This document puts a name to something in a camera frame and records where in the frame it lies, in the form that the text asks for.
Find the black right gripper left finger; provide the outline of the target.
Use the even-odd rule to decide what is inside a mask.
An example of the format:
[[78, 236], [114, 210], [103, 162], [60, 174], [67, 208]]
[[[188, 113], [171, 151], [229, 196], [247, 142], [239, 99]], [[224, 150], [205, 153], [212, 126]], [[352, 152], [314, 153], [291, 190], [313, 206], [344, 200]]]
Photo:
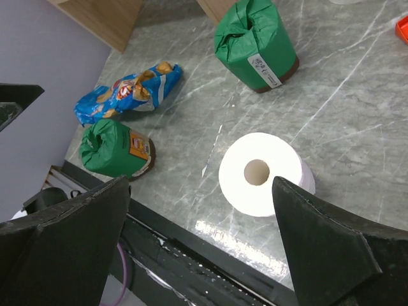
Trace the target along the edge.
[[129, 202], [117, 177], [1, 223], [1, 305], [99, 305]]

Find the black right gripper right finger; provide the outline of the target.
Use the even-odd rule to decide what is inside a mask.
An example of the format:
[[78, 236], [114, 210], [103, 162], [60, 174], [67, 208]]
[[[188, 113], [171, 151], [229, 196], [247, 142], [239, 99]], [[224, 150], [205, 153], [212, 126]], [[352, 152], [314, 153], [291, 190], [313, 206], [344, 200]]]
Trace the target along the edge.
[[362, 218], [282, 178], [275, 216], [300, 305], [407, 305], [407, 232]]

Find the green roll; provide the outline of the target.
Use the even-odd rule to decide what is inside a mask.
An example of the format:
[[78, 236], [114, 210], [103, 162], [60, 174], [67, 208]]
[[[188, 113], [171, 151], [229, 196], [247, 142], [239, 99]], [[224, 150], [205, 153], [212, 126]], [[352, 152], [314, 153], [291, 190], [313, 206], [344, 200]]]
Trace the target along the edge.
[[271, 1], [236, 2], [217, 26], [214, 49], [224, 66], [257, 93], [281, 86], [300, 65]]
[[112, 119], [101, 119], [83, 133], [79, 156], [85, 169], [108, 177], [137, 179], [156, 160], [153, 141]]

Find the blue chips bag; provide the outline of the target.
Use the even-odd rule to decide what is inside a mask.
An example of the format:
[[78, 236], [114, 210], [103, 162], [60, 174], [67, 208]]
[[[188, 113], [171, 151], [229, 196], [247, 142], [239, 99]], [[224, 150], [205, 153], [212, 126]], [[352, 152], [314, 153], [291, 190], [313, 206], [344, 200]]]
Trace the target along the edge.
[[84, 126], [126, 110], [153, 111], [169, 95], [182, 74], [179, 65], [160, 62], [141, 73], [124, 76], [111, 86], [95, 87], [76, 103], [74, 113]]

